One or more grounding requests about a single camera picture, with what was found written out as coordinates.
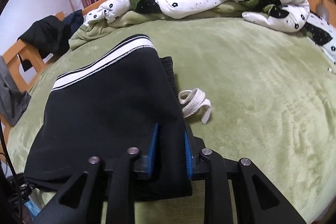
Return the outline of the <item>navy blue garment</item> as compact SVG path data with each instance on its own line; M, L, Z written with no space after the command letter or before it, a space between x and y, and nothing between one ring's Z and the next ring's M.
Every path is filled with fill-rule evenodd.
M79 29L79 27L84 23L84 16L82 10L77 10L70 13L63 19L63 23L66 26L66 32L68 38L71 38L72 35Z

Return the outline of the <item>black pants with white stripe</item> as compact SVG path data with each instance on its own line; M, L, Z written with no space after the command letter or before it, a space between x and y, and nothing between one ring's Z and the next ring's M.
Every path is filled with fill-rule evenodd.
M139 201L190 196L185 120L171 62L161 59L145 34L132 35L95 62L59 76L49 94L44 122L27 157L26 179L58 190L97 156L113 163L112 190L127 187L130 155L147 161L158 124L153 173L133 188Z

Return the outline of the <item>black jacket on bed frame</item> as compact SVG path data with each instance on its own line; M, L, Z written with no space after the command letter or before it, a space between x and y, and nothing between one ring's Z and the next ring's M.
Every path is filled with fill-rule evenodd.
M34 46L42 59L49 54L66 53L70 45L71 28L54 15L34 22L18 39Z

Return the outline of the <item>white flower-print quilt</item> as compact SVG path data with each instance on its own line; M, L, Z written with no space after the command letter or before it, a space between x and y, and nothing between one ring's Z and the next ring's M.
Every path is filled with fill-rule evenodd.
M335 27L314 14L308 0L107 0L86 15L84 24L102 20L111 24L128 11L183 19L223 4L232 5L247 22L286 33L301 32L335 60Z

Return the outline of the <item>green plush bed blanket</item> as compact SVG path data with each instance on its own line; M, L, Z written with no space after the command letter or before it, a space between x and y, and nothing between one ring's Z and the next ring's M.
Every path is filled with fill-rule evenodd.
M335 74L323 51L300 33L240 18L156 20L123 28L78 30L71 50L32 87L28 109L9 134L17 172L43 123L52 84L133 34L171 56L181 90L200 88L213 110L192 131L224 157L250 158L312 223L335 198Z

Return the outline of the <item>grey jeans on footboard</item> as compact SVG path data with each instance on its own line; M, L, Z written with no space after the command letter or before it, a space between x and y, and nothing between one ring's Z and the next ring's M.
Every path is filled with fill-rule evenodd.
M1 114L11 126L15 126L27 110L30 99L28 92L19 91L1 56Z

